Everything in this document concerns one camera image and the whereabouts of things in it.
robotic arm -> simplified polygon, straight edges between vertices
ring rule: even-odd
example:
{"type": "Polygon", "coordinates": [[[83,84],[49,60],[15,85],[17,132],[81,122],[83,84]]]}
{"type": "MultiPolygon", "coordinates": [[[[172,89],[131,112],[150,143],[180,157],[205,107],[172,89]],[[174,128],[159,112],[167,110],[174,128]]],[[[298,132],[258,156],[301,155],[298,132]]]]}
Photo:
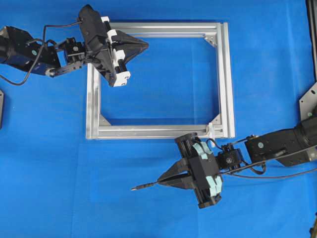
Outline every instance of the robotic arm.
{"type": "Polygon", "coordinates": [[[82,68],[92,63],[108,81],[109,86],[123,86],[131,74],[126,64],[148,48],[148,43],[129,36],[121,31],[111,29],[109,19],[102,22],[101,16],[90,5],[79,12],[78,21],[70,25],[46,25],[43,39],[34,39],[23,30],[6,26],[0,30],[0,63],[8,64],[28,72],[21,83],[25,83],[30,73],[59,76],[82,68]],[[57,44],[53,40],[45,41],[47,27],[69,27],[79,24],[85,42],[76,42],[67,38],[57,44]],[[61,67],[57,52],[64,51],[66,66],[61,67]]]}
{"type": "Polygon", "coordinates": [[[193,189],[199,202],[199,208],[215,205],[221,200],[222,175],[238,176],[235,173],[244,169],[251,169],[254,173],[262,175],[266,171],[265,163],[273,159],[288,167],[317,159],[315,148],[317,146],[316,111],[315,108],[308,119],[301,121],[292,129],[279,130],[262,136],[252,135],[221,147],[213,139],[208,139],[221,150],[217,156],[212,153],[206,142],[202,142],[197,137],[196,133],[181,136],[175,139],[175,142],[182,159],[160,176],[156,182],[140,185],[132,190],[139,190],[156,183],[182,189],[193,189]],[[235,144],[243,141],[245,141],[251,158],[251,164],[245,162],[240,149],[234,148],[235,144]],[[261,166],[262,171],[255,170],[254,166],[261,166]]]}

rectangular metal frame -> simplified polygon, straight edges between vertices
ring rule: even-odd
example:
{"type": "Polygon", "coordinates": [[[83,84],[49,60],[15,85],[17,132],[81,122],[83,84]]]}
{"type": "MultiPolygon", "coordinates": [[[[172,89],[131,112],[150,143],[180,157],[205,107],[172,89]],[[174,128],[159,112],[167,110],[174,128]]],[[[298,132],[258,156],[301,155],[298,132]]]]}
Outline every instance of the rectangular metal frame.
{"type": "Polygon", "coordinates": [[[205,125],[111,125],[101,115],[100,74],[88,64],[87,139],[176,138],[197,132],[202,138],[235,136],[230,50],[227,23],[111,22],[111,27],[142,38],[203,38],[216,48],[219,114],[205,125]]]}

white plastic part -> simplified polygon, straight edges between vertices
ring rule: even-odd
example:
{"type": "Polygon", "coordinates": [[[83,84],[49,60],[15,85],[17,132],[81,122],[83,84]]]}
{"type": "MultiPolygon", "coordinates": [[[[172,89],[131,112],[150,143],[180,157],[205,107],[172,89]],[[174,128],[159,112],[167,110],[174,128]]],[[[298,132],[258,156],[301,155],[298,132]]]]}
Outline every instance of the white plastic part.
{"type": "Polygon", "coordinates": [[[103,17],[103,21],[110,22],[110,19],[109,19],[109,17],[108,17],[108,16],[104,16],[104,17],[103,17]]]}
{"type": "Polygon", "coordinates": [[[125,53],[124,50],[116,51],[115,49],[112,50],[112,57],[113,57],[113,65],[115,67],[119,66],[118,60],[124,60],[125,53]]]}
{"type": "Polygon", "coordinates": [[[116,32],[114,29],[112,29],[112,30],[109,30],[109,31],[107,32],[107,35],[108,35],[108,40],[109,40],[110,44],[112,44],[112,39],[111,39],[111,37],[112,37],[112,36],[116,36],[116,35],[117,35],[117,32],[116,32]]]}
{"type": "Polygon", "coordinates": [[[117,80],[114,83],[114,87],[124,86],[127,84],[128,79],[131,77],[129,71],[121,72],[116,74],[117,80]]]}

black cable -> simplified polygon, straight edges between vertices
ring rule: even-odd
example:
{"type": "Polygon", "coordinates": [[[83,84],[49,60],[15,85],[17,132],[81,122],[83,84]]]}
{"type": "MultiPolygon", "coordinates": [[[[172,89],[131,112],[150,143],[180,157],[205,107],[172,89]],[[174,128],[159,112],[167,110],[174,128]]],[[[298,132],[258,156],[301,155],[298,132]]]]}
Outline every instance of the black cable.
{"type": "Polygon", "coordinates": [[[312,173],[312,172],[316,172],[316,169],[312,169],[312,170],[307,170],[307,171],[303,171],[297,174],[293,174],[293,175],[286,175],[286,176],[273,176],[273,177],[257,177],[257,176],[244,176],[244,175],[233,175],[233,174],[226,174],[226,175],[231,175],[231,176],[235,176],[235,177],[239,177],[239,178],[245,178],[245,179],[289,179],[292,177],[296,177],[299,175],[304,175],[304,174],[308,174],[308,173],[312,173]]]}
{"type": "MultiPolygon", "coordinates": [[[[242,160],[242,163],[244,163],[245,165],[249,165],[245,160],[242,160]]],[[[266,164],[265,164],[265,162],[263,162],[263,163],[261,164],[261,166],[262,166],[262,171],[255,170],[255,169],[253,169],[253,168],[250,168],[250,170],[251,170],[252,172],[254,172],[255,174],[257,174],[257,175],[263,175],[263,174],[266,172],[266,164]]]]}
{"type": "Polygon", "coordinates": [[[207,140],[206,140],[206,144],[208,144],[208,141],[212,141],[213,144],[214,144],[218,149],[223,150],[220,146],[217,145],[217,143],[216,143],[216,141],[215,141],[214,139],[212,139],[212,138],[207,139],[207,140]]]}
{"type": "Polygon", "coordinates": [[[55,27],[55,28],[71,27],[71,26],[77,25],[79,23],[82,23],[82,21],[77,21],[77,22],[74,22],[74,23],[71,23],[71,24],[68,24],[68,25],[45,25],[44,29],[43,29],[43,39],[42,40],[38,39],[38,38],[35,39],[35,40],[39,40],[39,41],[42,42],[41,47],[39,49],[39,52],[38,52],[38,54],[37,54],[37,56],[36,56],[36,58],[35,58],[35,60],[34,60],[34,62],[32,64],[32,66],[30,67],[29,71],[27,72],[26,76],[24,77],[23,81],[20,82],[20,83],[15,83],[15,82],[12,82],[12,81],[8,80],[7,78],[3,77],[2,75],[0,75],[0,78],[2,78],[3,80],[5,80],[8,83],[10,83],[12,85],[15,85],[15,86],[23,85],[26,82],[26,80],[29,78],[30,73],[32,72],[32,70],[35,67],[35,65],[37,64],[37,62],[38,62],[38,60],[39,60],[39,58],[41,56],[41,53],[43,51],[43,48],[46,45],[46,43],[45,43],[46,28],[48,28],[48,27],[55,27]]]}
{"type": "Polygon", "coordinates": [[[262,164],[263,162],[266,162],[266,161],[269,161],[269,160],[277,160],[277,159],[286,158],[286,157],[288,157],[288,156],[296,155],[296,154],[298,154],[298,153],[304,152],[304,151],[309,150],[309,149],[312,149],[312,148],[316,148],[316,146],[314,145],[314,146],[308,147],[308,148],[306,148],[306,149],[299,150],[299,151],[296,151],[296,152],[293,152],[293,153],[290,153],[290,154],[287,154],[287,155],[282,155],[282,156],[278,156],[278,157],[275,157],[275,158],[269,158],[269,159],[266,159],[266,160],[264,160],[264,161],[259,161],[259,162],[256,162],[256,163],[252,163],[252,164],[249,164],[249,165],[246,165],[246,166],[237,168],[237,169],[233,169],[233,170],[229,170],[229,171],[226,171],[226,172],[223,172],[223,173],[219,173],[218,175],[227,175],[227,174],[234,173],[234,172],[237,172],[237,171],[242,171],[242,170],[251,168],[251,167],[253,167],[253,166],[255,166],[255,165],[262,164]]]}

blue tabletop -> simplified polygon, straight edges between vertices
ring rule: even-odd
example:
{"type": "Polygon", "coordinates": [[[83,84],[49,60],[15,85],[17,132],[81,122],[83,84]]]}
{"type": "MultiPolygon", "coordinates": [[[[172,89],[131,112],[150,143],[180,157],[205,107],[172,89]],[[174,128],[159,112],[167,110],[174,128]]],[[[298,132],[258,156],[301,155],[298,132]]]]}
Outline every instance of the blue tabletop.
{"type": "MultiPolygon", "coordinates": [[[[0,22],[42,35],[44,24],[76,20],[87,2],[5,1],[0,22]]],[[[236,139],[294,127],[298,99],[314,83],[305,1],[91,1],[121,21],[228,22],[236,139]]],[[[47,38],[82,41],[78,26],[47,38]]],[[[102,113],[113,124],[200,124],[218,113],[214,49],[199,39],[146,39],[127,67],[125,87],[102,81],[102,113]]],[[[0,74],[25,73],[0,65],[0,74]]],[[[0,130],[0,237],[210,238],[309,236],[317,211],[316,174],[288,180],[223,177],[222,200],[199,209],[192,191],[154,186],[180,159],[173,140],[86,140],[87,68],[60,77],[31,75],[5,93],[0,130]]],[[[218,140],[219,144],[231,140],[218,140]]],[[[243,154],[249,157],[241,144],[243,154]]],[[[267,175],[314,168],[267,164],[267,175]]]]}

